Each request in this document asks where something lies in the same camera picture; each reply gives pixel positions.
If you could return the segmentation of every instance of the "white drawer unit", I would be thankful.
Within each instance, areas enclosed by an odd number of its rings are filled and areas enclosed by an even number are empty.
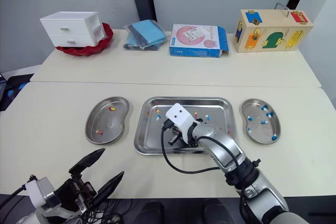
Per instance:
[[[106,38],[98,12],[56,12],[40,21],[55,47],[96,46]]]

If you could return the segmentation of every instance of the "rectangular metal tray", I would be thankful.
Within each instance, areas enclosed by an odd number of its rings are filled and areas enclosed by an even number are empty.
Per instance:
[[[175,103],[185,107],[191,115],[197,113],[197,117],[207,122],[208,115],[211,123],[217,124],[233,139],[236,138],[235,120],[231,104],[223,98],[211,97],[152,97],[142,106],[138,127],[134,138],[134,146],[138,152],[146,155],[162,154],[161,127],[166,120],[165,114]],[[168,144],[173,138],[172,130],[164,133],[164,146],[167,153],[203,153],[201,147],[188,147],[182,140],[178,140],[173,146]]]

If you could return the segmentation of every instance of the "small drawer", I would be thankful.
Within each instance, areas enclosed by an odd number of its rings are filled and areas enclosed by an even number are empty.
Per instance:
[[[49,37],[55,47],[94,47],[97,45],[88,35],[49,35]]]
[[[49,35],[89,35],[85,22],[42,22]]]

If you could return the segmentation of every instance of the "wooden box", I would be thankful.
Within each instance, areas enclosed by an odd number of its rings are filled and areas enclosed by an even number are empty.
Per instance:
[[[235,47],[237,52],[295,50],[312,27],[301,10],[240,10]]]

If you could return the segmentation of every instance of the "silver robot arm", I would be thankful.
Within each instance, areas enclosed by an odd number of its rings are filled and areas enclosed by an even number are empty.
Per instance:
[[[33,179],[25,184],[25,189],[36,210],[19,220],[18,224],[65,223],[100,206],[113,193],[124,174],[121,172],[110,179],[98,192],[89,182],[83,182],[81,172],[93,165],[104,151],[105,148],[102,148],[83,157],[69,170],[71,178],[57,190],[46,177],[37,179],[32,175]]]
[[[225,173],[226,182],[235,186],[244,198],[245,218],[251,223],[305,224],[301,217],[290,213],[283,196],[266,176],[256,168],[260,162],[251,162],[238,144],[215,124],[196,121],[180,104],[173,105],[166,117],[181,131],[183,140],[191,147],[198,144],[210,153],[218,167]],[[238,167],[224,145],[236,158]]]

